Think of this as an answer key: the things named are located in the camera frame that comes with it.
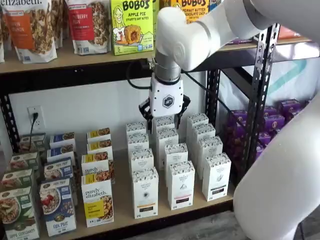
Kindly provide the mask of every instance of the bobo's oat bites box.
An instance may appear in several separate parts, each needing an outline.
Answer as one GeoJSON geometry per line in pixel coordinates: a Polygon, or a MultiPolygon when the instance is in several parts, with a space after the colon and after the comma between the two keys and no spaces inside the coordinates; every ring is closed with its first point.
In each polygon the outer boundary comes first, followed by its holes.
{"type": "Polygon", "coordinates": [[[189,24],[208,13],[209,1],[210,0],[171,0],[170,6],[180,8],[186,16],[186,23],[189,24]]]}
{"type": "Polygon", "coordinates": [[[111,14],[114,55],[154,49],[152,0],[112,0],[111,14]]]}

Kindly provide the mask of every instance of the granola bag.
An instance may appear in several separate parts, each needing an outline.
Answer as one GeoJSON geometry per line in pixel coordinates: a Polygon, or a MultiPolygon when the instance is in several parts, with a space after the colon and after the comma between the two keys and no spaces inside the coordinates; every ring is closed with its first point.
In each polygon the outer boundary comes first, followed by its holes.
{"type": "Polygon", "coordinates": [[[2,0],[0,5],[20,61],[47,63],[57,58],[51,0],[2,0]]]}
{"type": "Polygon", "coordinates": [[[111,50],[109,0],[66,0],[74,53],[102,54],[111,50]]]}

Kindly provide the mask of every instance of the black cable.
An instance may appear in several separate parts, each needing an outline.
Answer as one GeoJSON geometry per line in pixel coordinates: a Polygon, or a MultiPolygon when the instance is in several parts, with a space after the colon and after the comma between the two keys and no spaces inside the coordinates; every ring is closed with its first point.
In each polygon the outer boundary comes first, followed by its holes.
{"type": "Polygon", "coordinates": [[[34,125],[35,125],[35,122],[38,118],[38,113],[35,112],[32,114],[32,117],[33,117],[33,120],[32,120],[32,124],[31,124],[31,130],[30,130],[30,141],[29,141],[29,149],[28,149],[28,152],[30,152],[30,148],[31,148],[31,138],[32,138],[32,131],[34,130],[34,125]]]}
{"type": "Polygon", "coordinates": [[[130,70],[131,70],[131,67],[133,65],[133,63],[136,63],[136,62],[140,62],[139,60],[136,60],[136,61],[131,61],[129,63],[129,66],[127,67],[126,69],[126,80],[128,81],[128,83],[131,85],[131,87],[135,88],[135,89],[139,89],[139,90],[149,90],[150,89],[150,86],[137,86],[137,85],[134,85],[131,80],[130,80],[130,70]]]}

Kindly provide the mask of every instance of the wooden floor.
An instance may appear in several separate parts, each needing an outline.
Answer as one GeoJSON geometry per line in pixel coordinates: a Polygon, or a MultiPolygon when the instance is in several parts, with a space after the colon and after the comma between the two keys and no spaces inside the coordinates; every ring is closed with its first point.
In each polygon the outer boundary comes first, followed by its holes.
{"type": "MultiPolygon", "coordinates": [[[[306,240],[320,239],[320,207],[303,221],[306,240]]],[[[127,240],[249,240],[232,212],[205,217],[127,240]]],[[[297,230],[294,240],[301,240],[297,230]]]]}

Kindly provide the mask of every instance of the wall outlet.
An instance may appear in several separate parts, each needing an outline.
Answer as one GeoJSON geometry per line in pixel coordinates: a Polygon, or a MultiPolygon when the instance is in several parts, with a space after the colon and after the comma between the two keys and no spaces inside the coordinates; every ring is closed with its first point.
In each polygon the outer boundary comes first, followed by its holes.
{"type": "Polygon", "coordinates": [[[33,114],[34,113],[38,113],[38,118],[34,122],[33,130],[42,130],[42,131],[44,131],[46,126],[45,126],[45,119],[44,119],[44,115],[43,115],[41,106],[29,106],[27,108],[27,110],[28,110],[29,120],[30,120],[30,124],[31,125],[32,125],[32,122],[34,120],[33,114]]]}

